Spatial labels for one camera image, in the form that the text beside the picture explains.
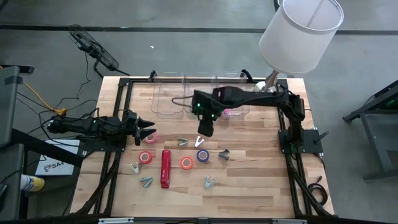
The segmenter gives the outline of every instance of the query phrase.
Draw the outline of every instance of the lamp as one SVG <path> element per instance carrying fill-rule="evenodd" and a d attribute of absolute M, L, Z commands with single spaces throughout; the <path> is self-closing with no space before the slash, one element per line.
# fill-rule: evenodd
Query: lamp
<path fill-rule="evenodd" d="M 274 71 L 256 91 L 274 91 L 279 73 L 302 75 L 318 65 L 343 22 L 336 0 L 284 0 L 260 39 L 260 51 Z"/>

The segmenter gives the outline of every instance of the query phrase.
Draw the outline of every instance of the blue tape roll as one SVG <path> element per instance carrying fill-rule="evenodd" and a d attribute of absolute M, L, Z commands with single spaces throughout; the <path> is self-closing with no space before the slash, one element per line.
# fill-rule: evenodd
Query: blue tape roll
<path fill-rule="evenodd" d="M 206 157 L 202 159 L 200 156 L 203 156 L 203 154 L 206 154 Z M 209 151 L 206 149 L 200 149 L 197 153 L 197 159 L 199 162 L 207 162 L 209 160 L 210 154 Z"/>

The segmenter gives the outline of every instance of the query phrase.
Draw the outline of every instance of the yellow cable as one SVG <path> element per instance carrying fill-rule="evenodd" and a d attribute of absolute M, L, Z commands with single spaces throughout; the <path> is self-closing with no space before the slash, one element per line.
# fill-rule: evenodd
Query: yellow cable
<path fill-rule="evenodd" d="M 63 114 L 63 113 L 66 111 L 65 108 L 62 108 L 62 109 L 60 109 L 60 110 L 52 108 L 50 105 L 48 105 L 48 104 L 42 99 L 42 97 L 41 97 L 41 96 L 40 96 L 28 83 L 24 82 L 24 85 L 25 85 L 27 88 L 29 88 L 29 89 L 38 97 L 38 99 L 39 99 L 49 110 L 52 110 L 52 111 L 56 112 L 56 113 L 59 114 L 59 115 Z"/>

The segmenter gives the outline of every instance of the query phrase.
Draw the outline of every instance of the wooden table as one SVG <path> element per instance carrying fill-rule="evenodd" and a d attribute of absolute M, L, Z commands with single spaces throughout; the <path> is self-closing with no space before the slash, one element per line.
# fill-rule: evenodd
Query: wooden table
<path fill-rule="evenodd" d="M 112 116 L 119 78 L 104 77 L 97 104 L 100 116 Z M 304 81 L 294 78 L 287 82 L 289 90 L 300 95 L 304 99 L 305 108 L 309 109 Z M 181 84 L 168 85 L 168 91 L 182 91 Z M 210 152 L 210 160 L 208 164 L 202 164 L 196 160 L 197 149 L 193 147 L 195 137 L 198 136 L 197 119 L 189 118 L 185 112 L 183 118 L 160 118 L 150 109 L 154 85 L 134 84 L 132 90 L 130 109 L 143 119 L 155 122 L 158 140 L 155 144 L 142 143 L 141 146 L 135 146 L 133 138 L 128 137 L 126 151 L 121 157 L 112 216 L 294 217 L 285 157 L 280 153 L 277 137 L 279 121 L 276 108 L 250 106 L 250 112 L 243 119 L 220 119 L 215 122 L 213 137 L 205 138 L 203 145 Z M 305 129 L 311 129 L 311 111 L 306 110 L 305 114 L 302 125 Z M 189 144 L 177 146 L 179 136 L 189 139 Z M 164 149 L 172 152 L 169 189 L 160 188 L 160 159 Z M 218 153 L 225 149 L 231 152 L 229 161 L 218 157 Z M 141 166 L 140 174 L 133 175 L 129 166 L 138 162 L 138 155 L 143 150 L 153 153 L 154 158 L 150 164 Z M 180 160 L 184 156 L 193 158 L 193 169 L 183 170 L 180 167 Z M 97 187 L 103 157 L 103 152 L 95 152 L 84 160 L 71 212 L 81 208 Z M 307 182 L 310 184 L 321 175 L 323 178 L 320 183 L 329 193 L 325 171 L 319 158 L 312 154 L 303 154 L 302 157 Z M 206 175 L 216 180 L 215 187 L 204 188 Z M 148 189 L 141 187 L 141 177 L 154 178 Z M 105 189 L 104 192 L 101 210 L 105 207 L 108 190 Z M 300 208 L 304 211 L 302 192 L 297 192 Z M 325 209 L 333 213 L 330 197 Z"/>

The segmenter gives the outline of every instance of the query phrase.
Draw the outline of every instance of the gray floor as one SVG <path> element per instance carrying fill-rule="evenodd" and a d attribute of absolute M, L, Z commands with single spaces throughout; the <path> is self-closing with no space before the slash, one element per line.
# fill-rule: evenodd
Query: gray floor
<path fill-rule="evenodd" d="M 115 2 L 13 0 L 0 12 L 0 23 L 264 28 L 274 13 L 272 0 Z M 346 16 L 342 29 L 398 29 L 394 10 L 398 1 L 340 0 L 340 3 Z M 258 49 L 260 34 L 91 34 L 119 60 L 120 69 L 133 75 L 148 75 L 151 70 L 193 73 L 246 68 L 254 76 L 265 76 L 271 71 Z M 376 160 L 362 124 L 354 121 L 348 125 L 341 119 L 397 79 L 397 55 L 398 36 L 336 36 L 319 66 L 304 77 L 314 122 L 320 131 L 330 132 L 323 140 L 326 174 L 335 212 L 341 217 L 398 221 L 398 179 L 363 182 L 363 175 L 377 171 Z M 0 62 L 34 66 L 34 74 L 24 75 L 24 80 L 50 105 L 56 105 L 64 96 L 74 96 L 85 81 L 84 53 L 77 49 L 67 32 L 0 30 Z M 91 67 L 89 71 L 92 81 L 84 87 L 80 100 L 66 101 L 63 107 L 97 98 L 101 79 Z M 19 91 L 34 98 L 24 86 Z M 91 102 L 69 115 L 80 116 L 94 107 Z M 14 127 L 30 131 L 38 125 L 37 115 L 17 103 Z M 70 192 L 66 188 L 34 197 L 29 215 L 60 215 Z"/>

